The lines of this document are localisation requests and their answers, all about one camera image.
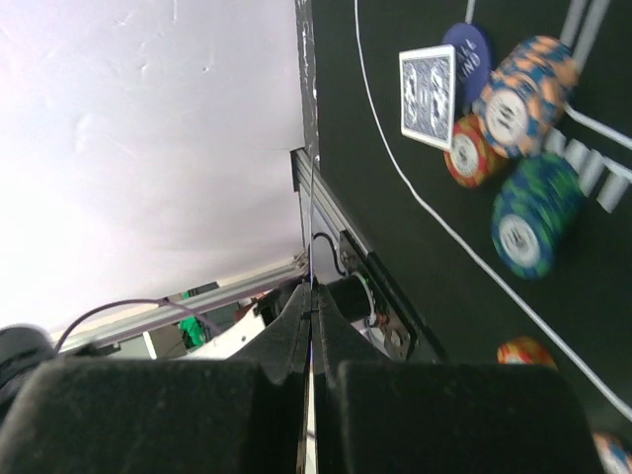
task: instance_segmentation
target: green poker chip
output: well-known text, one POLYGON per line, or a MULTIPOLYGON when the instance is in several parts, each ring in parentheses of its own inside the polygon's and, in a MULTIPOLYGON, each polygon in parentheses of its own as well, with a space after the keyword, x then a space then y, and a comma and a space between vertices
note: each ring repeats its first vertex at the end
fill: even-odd
POLYGON ((494 202, 492 240, 503 262, 520 277, 544 277, 583 196, 566 160, 550 153, 524 160, 494 202))

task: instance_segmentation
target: black wire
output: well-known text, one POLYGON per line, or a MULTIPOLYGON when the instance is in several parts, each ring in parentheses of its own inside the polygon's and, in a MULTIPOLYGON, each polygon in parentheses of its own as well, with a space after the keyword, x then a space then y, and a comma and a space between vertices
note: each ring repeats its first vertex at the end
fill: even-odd
POLYGON ((373 328, 371 328, 371 325, 368 324, 368 318, 362 318, 362 321, 364 322, 364 330, 366 331, 365 332, 366 338, 368 339, 370 343, 372 343, 374 346, 377 347, 375 337, 373 336, 373 333, 371 332, 373 328))
POLYGON ((207 325, 210 329, 213 330, 213 332, 215 333, 215 336, 219 336, 222 333, 221 329, 219 329, 219 326, 213 323, 210 319, 197 313, 193 309, 188 308, 184 304, 174 303, 173 301, 169 301, 166 299, 151 299, 151 298, 123 299, 121 301, 115 301, 114 303, 108 303, 108 304, 99 306, 98 308, 92 309, 88 311, 87 313, 79 316, 77 319, 75 319, 73 323, 70 326, 68 326, 68 328, 63 332, 63 334, 59 338, 59 341, 57 341, 57 344, 55 345, 55 352, 58 354, 59 352, 61 352, 61 348, 63 347, 63 344, 68 339, 68 336, 70 336, 70 334, 77 328, 77 326, 83 323, 86 319, 90 318, 91 316, 94 316, 97 313, 100 313, 101 311, 105 311, 106 309, 116 308, 117 306, 124 306, 126 304, 157 304, 158 306, 171 306, 172 308, 177 308, 177 309, 182 310, 183 312, 187 313, 189 316, 195 317, 202 324, 207 325))
POLYGON ((329 236, 329 234, 326 234, 325 232, 316 232, 312 240, 315 241, 319 237, 322 237, 323 239, 327 240, 327 242, 329 242, 329 248, 332 249, 334 265, 336 266, 336 272, 338 272, 338 275, 340 275, 341 277, 346 277, 347 274, 342 271, 342 269, 340 268, 340 264, 338 263, 338 254, 336 253, 336 245, 334 245, 334 240, 329 236))

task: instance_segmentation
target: poker chip stack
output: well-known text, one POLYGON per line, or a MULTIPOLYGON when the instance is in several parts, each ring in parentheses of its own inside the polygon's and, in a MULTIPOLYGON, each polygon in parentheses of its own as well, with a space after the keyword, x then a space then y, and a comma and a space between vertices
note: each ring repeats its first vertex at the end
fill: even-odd
POLYGON ((443 152, 443 157, 454 180, 467 188, 476 188, 507 163, 487 144, 474 115, 454 125, 452 147, 443 152))
POLYGON ((632 456, 618 439, 600 433, 593 434, 592 438, 606 474, 632 474, 632 456))
POLYGON ((496 356, 500 363, 538 363, 557 368, 553 357, 544 346, 528 337, 503 344, 499 347, 496 356))
POLYGON ((564 112, 579 74, 557 39, 519 44, 491 74, 478 104, 480 129, 501 156, 529 155, 564 112))
POLYGON ((524 278, 544 277, 583 202, 578 175, 557 155, 522 161, 494 201, 492 240, 507 266, 524 278))

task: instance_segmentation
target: metal rail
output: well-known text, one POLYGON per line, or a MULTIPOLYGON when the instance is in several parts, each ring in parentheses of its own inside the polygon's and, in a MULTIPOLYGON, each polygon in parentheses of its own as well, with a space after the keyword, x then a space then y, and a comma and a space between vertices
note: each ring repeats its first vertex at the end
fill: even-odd
MULTIPOLYGON (((309 193, 311 186, 311 159, 304 149, 296 151, 295 164, 298 184, 304 192, 309 193)), ((314 207, 320 213, 332 235, 339 235, 343 230, 348 230, 354 236, 364 254, 367 255, 370 252, 370 246, 359 232, 352 227, 316 170, 314 170, 314 207)))
MULTIPOLYGON (((281 283, 304 274, 304 263, 296 260, 291 264, 180 301, 180 304, 184 304, 195 311, 204 313, 234 303, 235 301, 252 296, 261 291, 276 288, 281 283)), ((151 331, 168 324, 176 323, 186 317, 188 317, 187 313, 170 307, 151 309, 99 328, 78 333, 76 336, 70 336, 63 346, 63 351, 72 351, 89 343, 95 344, 98 347, 106 346, 138 336, 145 331, 151 331)))

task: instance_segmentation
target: black poker table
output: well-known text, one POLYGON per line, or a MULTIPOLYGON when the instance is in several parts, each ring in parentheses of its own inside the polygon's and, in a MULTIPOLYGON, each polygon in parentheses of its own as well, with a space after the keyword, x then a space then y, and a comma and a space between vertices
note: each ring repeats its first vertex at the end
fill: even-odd
MULTIPOLYGON (((586 2, 580 30, 592 28, 595 2, 586 2)), ((467 3, 297 0, 308 151, 320 156, 321 176, 450 361, 493 363, 501 344, 532 337, 553 355, 592 429, 630 443, 632 191, 606 211, 596 199, 605 170, 553 271, 526 280, 500 260, 490 235, 493 201, 506 176, 476 190, 460 187, 441 150, 401 134, 399 52, 440 44, 450 26, 464 21, 467 3)), ((530 36, 558 38, 574 4, 479 0, 473 23, 502 59, 530 36)), ((609 2, 572 103, 627 136, 631 14, 627 0, 609 2)), ((556 128, 632 167, 628 148, 569 117, 556 128)))

